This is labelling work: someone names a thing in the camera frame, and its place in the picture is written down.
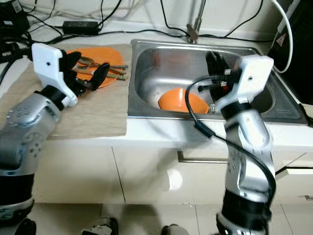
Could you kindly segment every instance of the countertop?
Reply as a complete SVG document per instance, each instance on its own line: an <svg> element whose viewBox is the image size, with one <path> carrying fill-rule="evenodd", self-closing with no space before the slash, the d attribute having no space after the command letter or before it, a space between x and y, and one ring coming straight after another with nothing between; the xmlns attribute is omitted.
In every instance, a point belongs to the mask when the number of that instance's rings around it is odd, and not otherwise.
<svg viewBox="0 0 313 235"><path fill-rule="evenodd" d="M49 29L38 30L33 38L46 40L56 36L55 32ZM185 42L184 38L172 38L153 32L140 34L108 34L98 37L74 38L61 42L61 44L86 44L86 45L110 45L128 44L132 39L147 39L165 42ZM266 53L270 44L250 43L225 39L200 38L199 44L207 45L227 45L254 47L261 53ZM30 61L26 58L14 63L6 74L0 86L0 97L11 84L27 68ZM224 121L206 121L217 134L225 136ZM313 128L299 125L282 125L267 123L267 127L272 133L274 147L276 150L313 152ZM194 127L193 122L188 120L170 119L147 119L147 118L127 118L127 133L120 137L101 137L96 139L51 141L53 144L90 144L90 145L124 145L124 146L154 146L166 148L220 148L224 143L216 139L208 140L200 134Z"/></svg>

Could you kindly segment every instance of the faucet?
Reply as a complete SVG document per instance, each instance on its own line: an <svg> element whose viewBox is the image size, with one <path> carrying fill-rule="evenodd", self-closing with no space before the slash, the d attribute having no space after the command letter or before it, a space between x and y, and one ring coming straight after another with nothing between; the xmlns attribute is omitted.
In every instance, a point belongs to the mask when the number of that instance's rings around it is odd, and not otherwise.
<svg viewBox="0 0 313 235"><path fill-rule="evenodd" d="M199 31L202 23L202 15L204 11L204 7L206 4L206 0L201 0L200 9L198 12L198 16L196 17L194 27L192 27L190 24L187 24L188 33L190 35L188 42L190 43L197 43L199 39Z"/></svg>

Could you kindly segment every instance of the white wall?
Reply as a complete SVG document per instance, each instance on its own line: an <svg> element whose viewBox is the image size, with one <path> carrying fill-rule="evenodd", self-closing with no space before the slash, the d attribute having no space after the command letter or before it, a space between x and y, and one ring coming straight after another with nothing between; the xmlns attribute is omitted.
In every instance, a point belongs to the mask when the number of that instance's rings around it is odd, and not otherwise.
<svg viewBox="0 0 313 235"><path fill-rule="evenodd" d="M89 13L100 9L101 0L56 0L57 8L68 9L80 13ZM201 0L163 0L168 23L172 26L184 27L193 22L197 15ZM280 0L286 7L292 0ZM33 3L34 0L20 0L21 3ZM110 13L118 0L104 0L106 14ZM133 0L123 0L121 7L129 7ZM207 0L203 15L202 33L224 35L239 23L251 17L258 9L261 0ZM53 0L39 0L38 4L52 7ZM115 19L128 22L147 23L155 27L164 26L160 0L142 0L142 5L129 12L119 10ZM253 21L243 25L232 36L240 33L275 33L282 17L270 0L264 0L260 14Z"/></svg>

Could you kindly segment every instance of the black cable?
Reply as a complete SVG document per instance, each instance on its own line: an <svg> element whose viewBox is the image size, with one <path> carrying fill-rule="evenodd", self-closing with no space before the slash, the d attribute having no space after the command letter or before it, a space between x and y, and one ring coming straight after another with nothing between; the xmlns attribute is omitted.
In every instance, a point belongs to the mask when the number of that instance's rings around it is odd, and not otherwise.
<svg viewBox="0 0 313 235"><path fill-rule="evenodd" d="M34 16L34 15L32 15L32 14L29 14L29 13L28 13L28 15L31 16L31 17L34 17L34 18L37 19L37 20L39 20L39 21L42 22L44 25L46 25L46 26L48 26L48 27L54 29L54 30L57 31L60 35L63 35L63 34L62 34L59 30L57 30L55 27L53 27L53 26L47 24L47 23L44 22L43 20L39 19L37 16Z"/></svg>
<svg viewBox="0 0 313 235"><path fill-rule="evenodd" d="M11 30L11 33L3 33L2 40L5 42L19 42L23 43L26 46L30 46L33 43L32 37L30 33L27 30L20 30L18 28L13 28L13 27L0 27L0 33L4 30Z"/></svg>
<svg viewBox="0 0 313 235"><path fill-rule="evenodd" d="M253 42L253 43L272 43L273 40L250 40L250 39L242 39L242 38L232 38L232 37L225 37L225 36L215 36L212 34L201 34L199 37L204 37L204 38L217 38L217 39L233 39L233 40L238 40L238 41L244 41L244 42Z"/></svg>
<svg viewBox="0 0 313 235"><path fill-rule="evenodd" d="M84 35L84 34L64 34L64 35L61 35L61 36L58 36L54 39L51 39L49 41L36 41L36 40L33 40L33 42L35 43L44 43L44 44L55 44L55 43L58 43L60 41L63 41L63 40L67 40L67 39L71 39L71 38L76 38L76 37L96 37L96 36L100 36L100 35L106 35L106 34L113 34L113 33L142 33L142 32L157 32L157 33L162 33L162 34L165 34L169 37L173 37L173 38L182 38L182 37L186 37L184 35L172 35L172 34L169 34L169 33L166 33L166 32L163 32L163 31L160 31L160 30L156 30L156 29L144 29L144 30L140 30L140 31L110 31L110 32L103 32L103 33L99 33L97 35Z"/></svg>
<svg viewBox="0 0 313 235"><path fill-rule="evenodd" d="M38 22L33 23L31 26L33 26L34 24L38 24L38 23L40 23L40 22L44 22L44 21L46 21L46 20L50 19L50 17L52 16L52 13L53 13L53 11L54 11L55 4L56 4L56 0L54 0L54 1L53 1L53 7L52 7L52 10L50 11L50 14L49 14L49 16L48 16L47 18L45 18L44 20L40 20L39 18L37 18L39 21L38 21Z"/></svg>
<svg viewBox="0 0 313 235"><path fill-rule="evenodd" d="M186 36L190 36L189 33L187 33L185 30L182 30L182 29L180 29L180 28L170 27L170 26L168 25L167 20L166 20L166 15L165 15L164 6L163 6L163 0L160 0L160 1L161 1L162 12L163 12L163 17L164 17L164 21L165 21L166 27L169 28L169 29L175 29L175 30L181 31L181 32L183 32Z"/></svg>
<svg viewBox="0 0 313 235"><path fill-rule="evenodd" d="M185 94L185 102L186 102L186 106L187 109L191 115L191 117L193 118L193 120L195 121L196 124L201 123L201 125L204 125L201 121L199 121L195 115L195 113L193 112L190 102L189 102L189 92L191 90L191 88L197 84L198 82L204 81L204 80L212 80L212 79L216 79L217 76L205 76L202 78L197 79L196 81L194 81L191 85L189 85L186 89L186 94ZM248 152L247 150L245 150L244 148L242 148L241 146L237 145L236 143L233 143L229 140L224 139L223 137L220 137L218 135L216 135L215 132L213 132L210 128L207 128L207 132L211 134L211 136L214 136L215 138L218 138L224 142L227 143L227 145L233 147L234 149L236 149L237 151L242 152L243 154L245 154L246 156L248 156L264 173L267 181L268 181L268 185L269 185L269 190L268 190L268 202L267 202L267 207L269 208L275 192L276 192L276 181L275 181L275 177L273 176L273 174L271 173L271 171L267 168L267 166L260 160L258 159L256 156L254 156L252 153Z"/></svg>
<svg viewBox="0 0 313 235"><path fill-rule="evenodd" d="M3 81L3 79L4 79L4 76L6 75L6 72L8 72L9 68L12 66L13 63L14 63L13 60L9 61L9 62L5 65L5 67L4 67L4 69L2 70L2 72L0 73L0 85L1 85L1 83L2 83L2 81Z"/></svg>
<svg viewBox="0 0 313 235"><path fill-rule="evenodd" d="M100 26L100 25L102 24L102 27L103 27L103 23L104 23L108 18L110 18L110 17L116 12L116 10L117 10L118 7L120 6L121 2L122 2L122 0L118 0L118 3L117 3L117 5L115 6L115 8L113 9L113 11L112 11L104 20L102 20L102 21L98 24L98 26Z"/></svg>
<svg viewBox="0 0 313 235"><path fill-rule="evenodd" d="M35 29L29 31L29 33L32 33L32 32L36 31L37 29L39 29L39 28L41 28L41 27L43 27L43 26L46 26L46 25L45 25L45 24L42 24L42 25L38 26L37 28L35 28Z"/></svg>
<svg viewBox="0 0 313 235"><path fill-rule="evenodd" d="M103 10L102 10L102 7L103 7L103 0L101 1L101 19L102 19L102 25L101 25L101 28L99 29L99 31L101 31L102 30L102 28L103 28L103 22L104 22L104 20L103 20Z"/></svg>
<svg viewBox="0 0 313 235"><path fill-rule="evenodd" d="M33 9L31 9L30 11L25 11L26 13L32 13L35 9L36 9L36 4L37 4L37 0L35 0L35 6Z"/></svg>
<svg viewBox="0 0 313 235"><path fill-rule="evenodd" d="M225 36L223 36L224 38L227 38L230 34L232 34L237 28L239 28L240 26L242 26L243 24L253 20L258 14L259 12L261 11L261 8L262 8L262 5L263 5L263 0L261 0L261 3L260 3L260 7L258 9L258 11L249 19L247 19L246 21L242 22L240 25L238 25L237 27L235 27L232 31L230 31L229 33L227 33Z"/></svg>

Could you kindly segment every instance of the cabinet handle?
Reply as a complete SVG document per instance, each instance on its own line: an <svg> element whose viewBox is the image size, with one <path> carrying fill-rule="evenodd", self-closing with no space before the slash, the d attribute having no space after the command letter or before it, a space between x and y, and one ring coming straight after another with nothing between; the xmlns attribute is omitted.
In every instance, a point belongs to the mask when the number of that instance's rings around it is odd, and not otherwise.
<svg viewBox="0 0 313 235"><path fill-rule="evenodd" d="M307 201L313 201L313 196L304 195Z"/></svg>
<svg viewBox="0 0 313 235"><path fill-rule="evenodd" d="M184 152L182 150L177 151L177 158L179 163L228 164L228 160L224 159L210 159L210 160L204 158L187 159L184 158Z"/></svg>

